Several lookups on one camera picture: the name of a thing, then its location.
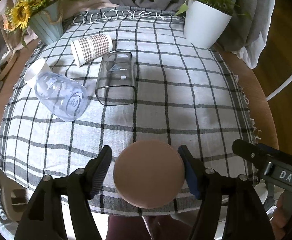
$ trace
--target brown round lid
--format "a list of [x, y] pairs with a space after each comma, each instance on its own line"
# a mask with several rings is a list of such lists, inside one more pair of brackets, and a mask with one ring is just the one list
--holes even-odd
[[114, 182], [128, 203], [140, 208], [158, 208], [172, 201], [185, 180], [182, 158], [167, 143], [137, 141], [119, 155]]

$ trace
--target flower pot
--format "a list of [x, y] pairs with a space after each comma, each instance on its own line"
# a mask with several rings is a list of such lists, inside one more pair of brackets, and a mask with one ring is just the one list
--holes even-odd
[[210, 48], [222, 34], [231, 16], [198, 1], [189, 0], [184, 36], [200, 48]]
[[63, 12], [58, 0], [30, 17], [28, 23], [41, 41], [49, 45], [63, 35], [62, 17]]

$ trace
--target person's leg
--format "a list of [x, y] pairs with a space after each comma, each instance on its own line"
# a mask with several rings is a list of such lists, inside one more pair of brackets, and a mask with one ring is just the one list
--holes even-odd
[[151, 240], [142, 217], [108, 217], [106, 240]]
[[192, 229], [169, 215], [144, 218], [154, 240], [187, 240]]

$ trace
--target plaid tablecloth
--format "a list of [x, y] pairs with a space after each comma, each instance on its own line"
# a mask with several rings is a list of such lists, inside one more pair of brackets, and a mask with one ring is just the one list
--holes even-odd
[[[70, 41], [109, 33], [115, 51], [129, 51], [136, 61], [137, 103], [103, 106], [95, 95], [101, 57], [78, 68]], [[23, 81], [25, 69], [44, 58], [52, 71], [83, 84], [89, 94], [84, 114], [73, 122], [54, 116]], [[77, 15], [60, 40], [33, 53], [6, 107], [0, 128], [0, 167], [8, 177], [34, 190], [45, 174], [66, 176], [84, 167], [104, 145], [113, 159], [91, 210], [120, 215], [170, 214], [197, 209], [185, 183], [171, 203], [146, 210], [127, 203], [113, 181], [114, 163], [130, 143], [158, 139], [175, 149], [186, 144], [206, 167], [235, 177], [256, 179], [254, 167], [232, 152], [241, 138], [254, 143], [249, 109], [220, 55], [183, 37], [183, 19], [170, 12], [141, 8], [106, 8]]]

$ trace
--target paper cup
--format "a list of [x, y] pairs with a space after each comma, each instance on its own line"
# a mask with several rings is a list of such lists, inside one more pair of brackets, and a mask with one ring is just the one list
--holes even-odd
[[45, 59], [40, 58], [31, 64], [24, 74], [24, 81], [30, 88], [34, 89], [38, 76], [44, 72], [51, 72]]
[[71, 50], [78, 67], [112, 49], [113, 42], [108, 34], [98, 34], [71, 41]]

